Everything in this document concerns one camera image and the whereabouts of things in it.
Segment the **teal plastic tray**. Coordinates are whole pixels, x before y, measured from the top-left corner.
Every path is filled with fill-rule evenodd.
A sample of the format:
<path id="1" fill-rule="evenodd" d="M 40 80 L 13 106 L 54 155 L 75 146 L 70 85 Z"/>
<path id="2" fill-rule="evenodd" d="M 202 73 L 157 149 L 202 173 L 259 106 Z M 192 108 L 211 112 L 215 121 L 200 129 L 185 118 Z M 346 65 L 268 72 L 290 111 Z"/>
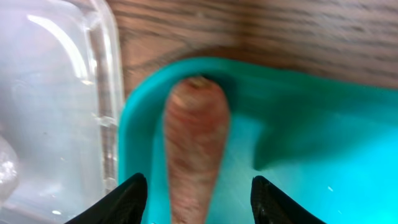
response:
<path id="1" fill-rule="evenodd" d="M 160 69 L 130 95 L 118 131 L 118 180 L 149 184 L 142 221 L 170 221 L 162 118 L 179 80 L 218 82 L 231 126 L 208 223 L 252 223 L 261 175 L 326 223 L 397 222 L 397 91 L 222 58 Z"/>

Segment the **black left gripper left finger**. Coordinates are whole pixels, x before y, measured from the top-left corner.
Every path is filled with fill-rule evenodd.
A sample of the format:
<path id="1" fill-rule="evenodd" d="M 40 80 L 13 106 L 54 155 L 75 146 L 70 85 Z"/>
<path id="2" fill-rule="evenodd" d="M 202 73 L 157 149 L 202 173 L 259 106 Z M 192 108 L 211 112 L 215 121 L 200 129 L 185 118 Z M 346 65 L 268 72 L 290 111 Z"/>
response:
<path id="1" fill-rule="evenodd" d="M 146 207 L 147 180 L 136 173 L 65 224 L 138 224 Z"/>

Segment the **clear plastic bin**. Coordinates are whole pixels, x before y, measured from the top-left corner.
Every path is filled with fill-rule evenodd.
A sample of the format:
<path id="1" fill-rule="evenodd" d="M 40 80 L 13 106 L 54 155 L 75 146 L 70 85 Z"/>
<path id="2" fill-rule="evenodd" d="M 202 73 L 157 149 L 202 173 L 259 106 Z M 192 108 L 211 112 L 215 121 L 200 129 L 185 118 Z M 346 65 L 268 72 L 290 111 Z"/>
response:
<path id="1" fill-rule="evenodd" d="M 65 223 L 117 184 L 124 103 L 104 0 L 1 0 L 2 223 Z"/>

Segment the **orange carrot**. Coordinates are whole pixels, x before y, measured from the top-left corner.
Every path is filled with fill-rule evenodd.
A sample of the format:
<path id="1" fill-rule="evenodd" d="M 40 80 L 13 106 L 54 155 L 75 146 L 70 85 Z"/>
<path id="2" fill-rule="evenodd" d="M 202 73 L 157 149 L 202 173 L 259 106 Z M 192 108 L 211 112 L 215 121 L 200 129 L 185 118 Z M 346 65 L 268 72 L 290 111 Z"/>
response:
<path id="1" fill-rule="evenodd" d="M 228 101 L 216 82 L 191 77 L 172 88 L 164 114 L 172 223 L 205 223 L 229 121 Z"/>

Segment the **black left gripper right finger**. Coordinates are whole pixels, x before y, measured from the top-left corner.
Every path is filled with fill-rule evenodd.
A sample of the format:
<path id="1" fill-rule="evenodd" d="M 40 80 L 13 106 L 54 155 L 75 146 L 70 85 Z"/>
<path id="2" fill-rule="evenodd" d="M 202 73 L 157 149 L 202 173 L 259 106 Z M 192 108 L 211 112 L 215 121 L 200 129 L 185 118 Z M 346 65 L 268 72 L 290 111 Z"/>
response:
<path id="1" fill-rule="evenodd" d="M 261 175 L 252 179 L 255 224 L 325 224 Z"/>

